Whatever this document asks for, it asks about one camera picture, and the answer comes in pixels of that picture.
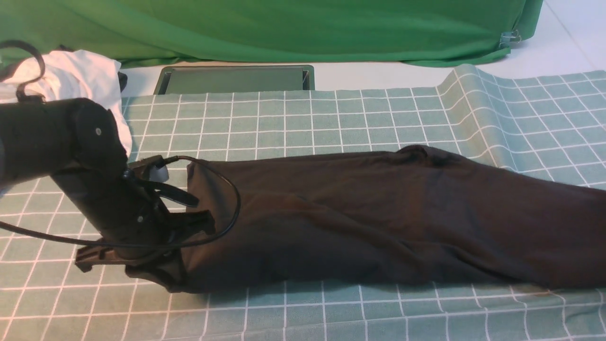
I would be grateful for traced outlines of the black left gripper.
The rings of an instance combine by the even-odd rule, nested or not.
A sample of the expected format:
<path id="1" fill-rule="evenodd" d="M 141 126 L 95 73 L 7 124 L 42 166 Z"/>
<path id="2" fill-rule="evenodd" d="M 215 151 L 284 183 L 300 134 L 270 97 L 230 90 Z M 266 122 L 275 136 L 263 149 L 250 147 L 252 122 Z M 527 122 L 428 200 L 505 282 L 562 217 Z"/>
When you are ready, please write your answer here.
<path id="1" fill-rule="evenodd" d="M 163 198 L 186 207 L 199 204 L 192 194 L 153 181 L 78 184 L 74 203 L 101 238 L 99 246 L 78 250 L 76 266 L 88 272 L 95 265 L 148 265 L 197 233 L 215 234 L 209 211 L 170 212 Z"/>

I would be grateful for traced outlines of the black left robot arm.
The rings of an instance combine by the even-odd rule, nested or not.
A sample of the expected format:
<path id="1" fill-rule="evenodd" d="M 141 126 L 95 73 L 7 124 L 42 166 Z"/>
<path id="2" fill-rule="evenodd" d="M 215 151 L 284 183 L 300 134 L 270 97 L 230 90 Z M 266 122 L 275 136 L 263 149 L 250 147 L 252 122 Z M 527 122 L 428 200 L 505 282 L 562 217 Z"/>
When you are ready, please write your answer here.
<path id="1" fill-rule="evenodd" d="M 51 177 L 101 235 L 77 252 L 76 266 L 143 266 L 173 257 L 197 233 L 214 235 L 208 211 L 171 213 L 163 198 L 199 200 L 166 183 L 160 155 L 129 163 L 110 110 L 90 99 L 1 106 L 1 185 Z"/>

